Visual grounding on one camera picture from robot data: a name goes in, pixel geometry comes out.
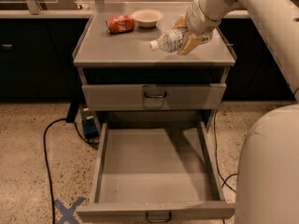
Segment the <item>terrazzo floor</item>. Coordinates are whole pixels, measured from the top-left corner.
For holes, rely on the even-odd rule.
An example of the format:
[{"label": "terrazzo floor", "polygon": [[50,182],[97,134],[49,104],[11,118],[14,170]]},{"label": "terrazzo floor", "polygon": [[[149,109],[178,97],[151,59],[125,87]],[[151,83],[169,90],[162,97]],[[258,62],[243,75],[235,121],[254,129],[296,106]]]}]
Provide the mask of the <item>terrazzo floor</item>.
[{"label": "terrazzo floor", "polygon": [[[238,157],[252,124],[266,112],[291,102],[223,102],[216,116],[216,136],[221,174],[237,172]],[[0,104],[0,223],[51,223],[50,188],[43,149],[43,133],[53,121],[65,118],[69,104]],[[76,123],[80,126],[80,115]],[[214,126],[208,132],[215,147]],[[47,151],[54,199],[69,209],[83,197],[89,202],[96,150],[86,145],[74,124],[60,121],[47,132]],[[236,178],[229,180],[235,188]],[[235,194],[223,189],[227,202]],[[81,223],[76,212],[64,222],[55,208],[56,223]],[[221,224],[221,220],[179,223]],[[234,218],[225,223],[234,223]]]}]

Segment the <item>open drawer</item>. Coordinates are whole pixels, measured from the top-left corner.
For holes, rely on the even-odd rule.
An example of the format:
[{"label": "open drawer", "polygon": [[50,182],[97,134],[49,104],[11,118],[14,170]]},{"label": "open drawer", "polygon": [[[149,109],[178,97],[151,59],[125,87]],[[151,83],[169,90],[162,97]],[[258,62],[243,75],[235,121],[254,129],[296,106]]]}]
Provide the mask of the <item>open drawer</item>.
[{"label": "open drawer", "polygon": [[110,112],[84,222],[229,218],[197,111]]}]

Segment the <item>closed drawer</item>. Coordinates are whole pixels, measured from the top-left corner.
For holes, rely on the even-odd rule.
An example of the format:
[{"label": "closed drawer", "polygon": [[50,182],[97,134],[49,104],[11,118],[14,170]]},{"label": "closed drawer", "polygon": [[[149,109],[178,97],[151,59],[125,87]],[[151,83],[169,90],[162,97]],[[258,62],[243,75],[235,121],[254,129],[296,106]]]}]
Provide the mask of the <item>closed drawer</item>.
[{"label": "closed drawer", "polygon": [[83,85],[91,110],[181,110],[218,108],[225,84]]},{"label": "closed drawer", "polygon": [[199,120],[197,125],[176,120],[163,126],[149,126],[146,120],[145,126],[140,121],[133,127],[124,122],[123,128],[105,122],[90,203],[77,210],[80,218],[167,222],[231,217],[235,205],[224,199]]}]

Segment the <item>small bowl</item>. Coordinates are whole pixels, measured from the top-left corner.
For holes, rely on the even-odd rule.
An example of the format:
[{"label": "small bowl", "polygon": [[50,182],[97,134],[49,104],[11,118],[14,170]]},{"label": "small bowl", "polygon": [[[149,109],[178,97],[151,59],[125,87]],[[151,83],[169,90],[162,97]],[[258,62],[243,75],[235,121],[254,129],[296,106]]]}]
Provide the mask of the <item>small bowl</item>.
[{"label": "small bowl", "polygon": [[133,12],[132,17],[140,27],[151,28],[156,26],[163,13],[155,9],[141,9]]}]

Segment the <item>red can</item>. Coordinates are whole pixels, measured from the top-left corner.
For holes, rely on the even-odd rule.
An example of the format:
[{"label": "red can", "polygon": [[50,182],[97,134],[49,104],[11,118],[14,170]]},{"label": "red can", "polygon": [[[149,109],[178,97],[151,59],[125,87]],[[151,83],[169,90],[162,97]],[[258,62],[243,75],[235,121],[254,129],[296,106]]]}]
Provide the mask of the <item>red can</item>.
[{"label": "red can", "polygon": [[118,34],[134,29],[135,24],[131,15],[112,17],[106,20],[107,30],[110,34]]}]

